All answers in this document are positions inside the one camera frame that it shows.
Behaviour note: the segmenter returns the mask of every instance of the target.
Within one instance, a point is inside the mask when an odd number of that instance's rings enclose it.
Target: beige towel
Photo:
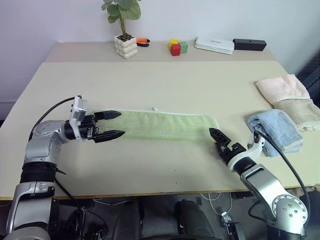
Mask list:
[[[295,122],[299,131],[320,129],[320,109],[312,99],[290,99],[273,104],[274,108],[286,112]]]
[[[307,89],[294,74],[262,79],[256,86],[272,105],[288,99],[310,99]]]

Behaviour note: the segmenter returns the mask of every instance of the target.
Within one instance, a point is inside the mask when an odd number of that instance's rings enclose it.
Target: white wall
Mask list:
[[[0,0],[1,102],[22,93],[55,41],[110,41],[120,33],[102,0]],[[128,32],[153,41],[198,35],[262,39],[289,73],[320,48],[319,0],[142,0]]]

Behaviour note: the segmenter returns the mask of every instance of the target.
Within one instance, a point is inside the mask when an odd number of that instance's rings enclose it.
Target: green block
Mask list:
[[[181,46],[181,54],[186,54],[187,50],[188,50],[188,43],[186,41],[181,41],[179,42],[180,46]]]

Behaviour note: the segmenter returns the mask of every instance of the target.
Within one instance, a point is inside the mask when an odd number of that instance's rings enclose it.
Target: black box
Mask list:
[[[263,51],[267,46],[264,40],[233,39],[234,50]]]

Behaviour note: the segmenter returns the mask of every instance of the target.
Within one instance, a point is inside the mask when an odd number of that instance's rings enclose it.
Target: blue towel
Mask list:
[[[304,138],[297,130],[295,123],[282,110],[272,109],[253,115],[248,120],[252,132],[255,130],[269,136],[283,153],[298,153],[301,151]],[[279,155],[277,150],[266,141],[263,147],[268,157]]]

